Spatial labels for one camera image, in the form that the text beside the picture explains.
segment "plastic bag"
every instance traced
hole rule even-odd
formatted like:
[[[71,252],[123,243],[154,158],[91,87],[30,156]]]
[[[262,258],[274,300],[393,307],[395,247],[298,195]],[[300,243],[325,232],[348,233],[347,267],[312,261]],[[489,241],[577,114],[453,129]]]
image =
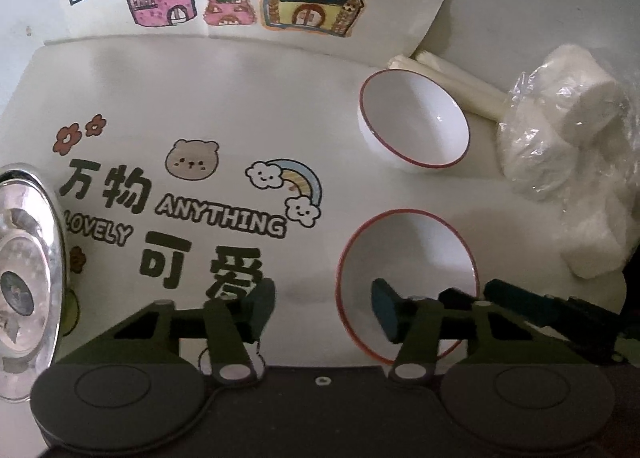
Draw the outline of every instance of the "plastic bag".
[[[562,203],[556,238],[582,278],[621,268],[640,236],[639,71],[596,56],[562,45],[523,74],[497,140],[515,191]]]

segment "rainbow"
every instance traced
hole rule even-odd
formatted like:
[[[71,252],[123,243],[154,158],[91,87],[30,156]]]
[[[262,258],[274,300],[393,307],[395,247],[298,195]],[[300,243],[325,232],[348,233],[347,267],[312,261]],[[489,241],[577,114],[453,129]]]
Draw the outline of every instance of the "rainbow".
[[[292,183],[301,195],[308,196],[309,201],[316,207],[322,201],[322,186],[316,174],[298,161],[289,159],[275,159],[266,164],[274,164],[282,169],[282,180]]]

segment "silver oval dish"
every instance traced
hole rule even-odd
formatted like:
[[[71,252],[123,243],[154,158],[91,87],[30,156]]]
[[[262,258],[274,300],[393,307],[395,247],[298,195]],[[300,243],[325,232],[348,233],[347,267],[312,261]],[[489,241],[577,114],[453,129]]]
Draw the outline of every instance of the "silver oval dish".
[[[68,269],[61,218],[32,167],[0,168],[0,400],[28,400],[53,360]]]

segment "smiling cloud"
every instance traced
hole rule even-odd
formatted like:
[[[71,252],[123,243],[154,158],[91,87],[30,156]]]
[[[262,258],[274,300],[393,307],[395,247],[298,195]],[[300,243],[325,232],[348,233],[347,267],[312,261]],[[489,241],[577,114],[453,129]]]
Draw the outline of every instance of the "smiling cloud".
[[[251,183],[258,189],[267,189],[269,187],[277,189],[284,185],[282,168],[276,164],[254,162],[254,165],[248,167],[244,174],[249,177]]]
[[[287,198],[287,218],[292,222],[300,222],[305,227],[316,225],[316,219],[320,218],[320,210],[314,206],[308,196]]]

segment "bowl with red rim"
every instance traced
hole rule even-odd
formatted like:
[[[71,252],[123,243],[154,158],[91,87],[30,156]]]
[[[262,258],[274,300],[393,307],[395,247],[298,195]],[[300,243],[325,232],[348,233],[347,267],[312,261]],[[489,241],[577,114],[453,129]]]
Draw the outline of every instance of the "bowl with red rim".
[[[358,125],[371,151],[407,171],[451,167],[470,145],[469,125],[455,100],[408,70],[382,70],[363,83]]]
[[[386,339],[371,306],[371,284],[385,279],[402,297],[437,299],[454,287],[479,295],[476,263],[458,232],[442,218],[417,209],[383,212],[365,222],[340,257],[335,299],[354,343],[370,357],[392,364],[400,345]],[[460,341],[440,341],[440,358]]]

